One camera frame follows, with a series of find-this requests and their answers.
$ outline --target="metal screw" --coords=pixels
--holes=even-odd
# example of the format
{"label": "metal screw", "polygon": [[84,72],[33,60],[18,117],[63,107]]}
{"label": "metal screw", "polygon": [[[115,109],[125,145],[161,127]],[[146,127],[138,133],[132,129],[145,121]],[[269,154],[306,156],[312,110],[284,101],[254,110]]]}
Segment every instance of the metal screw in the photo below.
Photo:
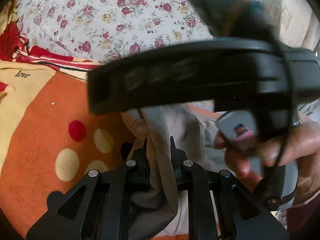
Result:
{"label": "metal screw", "polygon": [[230,177],[231,173],[228,170],[222,170],[221,175],[227,178],[227,177]]}
{"label": "metal screw", "polygon": [[193,162],[191,160],[185,160],[183,162],[183,165],[187,166],[187,167],[191,167],[193,165]]}
{"label": "metal screw", "polygon": [[137,164],[135,160],[128,160],[126,163],[129,167],[132,167]]}
{"label": "metal screw", "polygon": [[99,174],[97,170],[91,170],[89,171],[89,177],[93,178],[96,177]]}

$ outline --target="smartphone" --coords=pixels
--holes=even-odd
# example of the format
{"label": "smartphone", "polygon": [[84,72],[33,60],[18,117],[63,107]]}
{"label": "smartphone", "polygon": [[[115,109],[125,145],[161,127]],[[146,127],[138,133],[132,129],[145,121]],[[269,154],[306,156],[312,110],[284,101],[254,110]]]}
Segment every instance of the smartphone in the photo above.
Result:
{"label": "smartphone", "polygon": [[231,111],[217,120],[217,127],[237,150],[253,156],[258,144],[258,128],[250,111]]}

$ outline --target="gray cloth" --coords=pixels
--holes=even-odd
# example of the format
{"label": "gray cloth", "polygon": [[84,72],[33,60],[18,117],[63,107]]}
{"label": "gray cloth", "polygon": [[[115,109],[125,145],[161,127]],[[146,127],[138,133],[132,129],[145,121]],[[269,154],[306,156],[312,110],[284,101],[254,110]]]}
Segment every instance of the gray cloth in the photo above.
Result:
{"label": "gray cloth", "polygon": [[129,230],[129,239],[150,239],[162,230],[159,236],[187,234],[187,193],[177,192],[170,136],[173,136],[176,147],[186,152],[188,159],[207,170],[220,171],[227,167],[224,150],[213,149],[218,132],[214,121],[201,122],[184,104],[133,109],[122,116],[125,125],[137,138],[129,158],[147,138],[150,164],[150,190],[132,195],[135,219]]}

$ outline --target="white floral fabric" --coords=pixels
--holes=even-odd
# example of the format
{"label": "white floral fabric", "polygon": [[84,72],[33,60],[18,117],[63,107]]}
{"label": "white floral fabric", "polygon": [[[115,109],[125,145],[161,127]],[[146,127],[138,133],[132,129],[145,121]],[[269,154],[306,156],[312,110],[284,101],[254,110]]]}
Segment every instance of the white floral fabric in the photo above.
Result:
{"label": "white floral fabric", "polygon": [[187,0],[19,0],[30,45],[107,62],[169,44],[212,39]]}

